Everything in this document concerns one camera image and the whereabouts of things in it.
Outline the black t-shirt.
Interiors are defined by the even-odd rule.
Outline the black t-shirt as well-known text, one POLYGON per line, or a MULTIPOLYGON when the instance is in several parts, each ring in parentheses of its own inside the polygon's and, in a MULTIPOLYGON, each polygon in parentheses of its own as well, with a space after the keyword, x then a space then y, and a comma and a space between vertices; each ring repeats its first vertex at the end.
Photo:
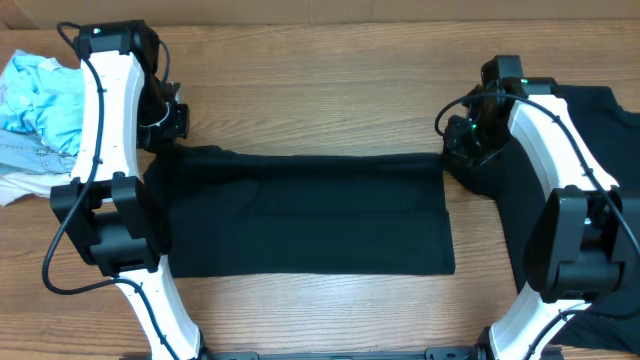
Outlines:
POLYGON ((177 278, 455 271, 433 153, 259 156, 176 147, 156 157, 144 183, 168 211, 177 278))

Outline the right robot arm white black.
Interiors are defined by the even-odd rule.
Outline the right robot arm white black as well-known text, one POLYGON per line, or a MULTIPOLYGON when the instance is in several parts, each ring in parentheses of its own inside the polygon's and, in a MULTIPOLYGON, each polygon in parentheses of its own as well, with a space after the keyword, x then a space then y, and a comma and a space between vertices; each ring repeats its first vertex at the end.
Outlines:
POLYGON ((447 170, 494 199, 504 232, 524 243, 524 285, 508 312, 471 346, 430 347, 430 359, 558 359, 554 336, 596 317, 594 304, 620 291, 639 259, 632 224, 639 198, 623 191, 576 130, 549 77, 528 77, 516 55, 498 55, 481 83, 442 110, 435 129, 447 170))

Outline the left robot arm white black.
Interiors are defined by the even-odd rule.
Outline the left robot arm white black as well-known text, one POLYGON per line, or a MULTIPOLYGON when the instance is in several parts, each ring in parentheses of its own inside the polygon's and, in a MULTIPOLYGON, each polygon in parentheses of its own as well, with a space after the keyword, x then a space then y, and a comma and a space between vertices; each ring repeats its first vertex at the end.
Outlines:
POLYGON ((103 281, 74 294, 117 286, 149 341, 153 359, 206 359, 202 332, 189 317, 169 267, 172 238, 167 211, 144 187, 138 150, 168 150, 189 128, 180 86, 158 78, 168 50, 142 20, 77 26, 67 38, 80 60, 85 95, 81 147, 67 185, 51 190, 60 222, 45 255, 42 280, 64 294, 49 269, 60 240, 69 237, 103 281))

